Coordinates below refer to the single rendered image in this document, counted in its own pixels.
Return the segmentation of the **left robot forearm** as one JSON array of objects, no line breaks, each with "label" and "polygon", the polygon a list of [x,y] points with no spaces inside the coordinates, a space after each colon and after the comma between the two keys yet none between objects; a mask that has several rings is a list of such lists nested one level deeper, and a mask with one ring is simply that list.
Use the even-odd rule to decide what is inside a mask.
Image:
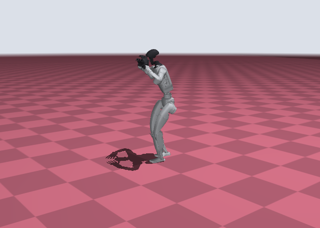
[{"label": "left robot forearm", "polygon": [[157,80],[161,80],[161,78],[158,76],[158,75],[156,75],[151,69],[150,69],[150,67],[149,66],[145,66],[145,69],[143,69],[144,70],[144,72],[151,78],[151,79],[154,79],[154,78],[156,78]]}]

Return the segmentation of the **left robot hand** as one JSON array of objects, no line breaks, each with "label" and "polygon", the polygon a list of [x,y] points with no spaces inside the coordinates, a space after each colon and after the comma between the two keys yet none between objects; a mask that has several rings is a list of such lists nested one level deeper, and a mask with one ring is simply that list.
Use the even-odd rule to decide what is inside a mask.
[{"label": "left robot hand", "polygon": [[146,65],[149,66],[149,60],[146,56],[143,56],[143,55],[139,55],[139,57],[142,58],[142,62],[143,62],[143,69],[146,68]]}]

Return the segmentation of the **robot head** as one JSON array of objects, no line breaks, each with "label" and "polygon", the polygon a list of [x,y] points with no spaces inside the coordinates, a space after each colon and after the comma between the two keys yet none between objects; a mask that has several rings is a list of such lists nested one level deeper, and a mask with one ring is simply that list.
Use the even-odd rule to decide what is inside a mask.
[{"label": "robot head", "polygon": [[158,50],[152,49],[152,50],[149,50],[149,51],[146,53],[146,55],[145,55],[145,56],[149,57],[150,63],[151,63],[152,65],[155,64],[155,67],[154,67],[154,68],[156,68],[156,65],[162,66],[162,64],[161,64],[159,61],[153,61],[153,58],[155,58],[156,55],[158,55],[158,54],[159,54]]}]

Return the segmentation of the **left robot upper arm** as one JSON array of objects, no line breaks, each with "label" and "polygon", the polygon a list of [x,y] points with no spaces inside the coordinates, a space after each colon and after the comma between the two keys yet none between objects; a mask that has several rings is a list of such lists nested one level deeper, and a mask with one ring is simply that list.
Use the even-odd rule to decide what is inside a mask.
[{"label": "left robot upper arm", "polygon": [[166,74],[166,70],[164,68],[160,68],[157,72],[157,75],[161,78],[161,80],[157,80],[156,78],[154,78],[153,83],[158,85],[162,82],[164,76]]}]

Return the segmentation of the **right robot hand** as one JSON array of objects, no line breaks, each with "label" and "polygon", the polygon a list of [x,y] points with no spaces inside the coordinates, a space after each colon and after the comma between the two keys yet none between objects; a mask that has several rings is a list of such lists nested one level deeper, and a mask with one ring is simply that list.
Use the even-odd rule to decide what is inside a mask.
[{"label": "right robot hand", "polygon": [[142,67],[143,68],[143,62],[142,62],[142,59],[136,59],[137,62],[138,62],[138,66]]}]

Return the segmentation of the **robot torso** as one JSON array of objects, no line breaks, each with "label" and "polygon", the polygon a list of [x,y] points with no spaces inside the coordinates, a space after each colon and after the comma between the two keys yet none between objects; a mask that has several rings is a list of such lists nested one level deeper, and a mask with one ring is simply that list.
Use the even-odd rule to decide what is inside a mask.
[{"label": "robot torso", "polygon": [[[154,66],[155,67],[155,66]],[[172,102],[174,104],[174,98],[172,97],[172,94],[170,93],[171,90],[173,90],[173,85],[169,76],[169,73],[164,65],[156,65],[156,68],[152,69],[152,71],[158,75],[158,70],[160,68],[164,68],[166,70],[166,74],[160,84],[158,84],[160,90],[163,92],[163,97],[161,99],[163,107],[167,104]]]}]

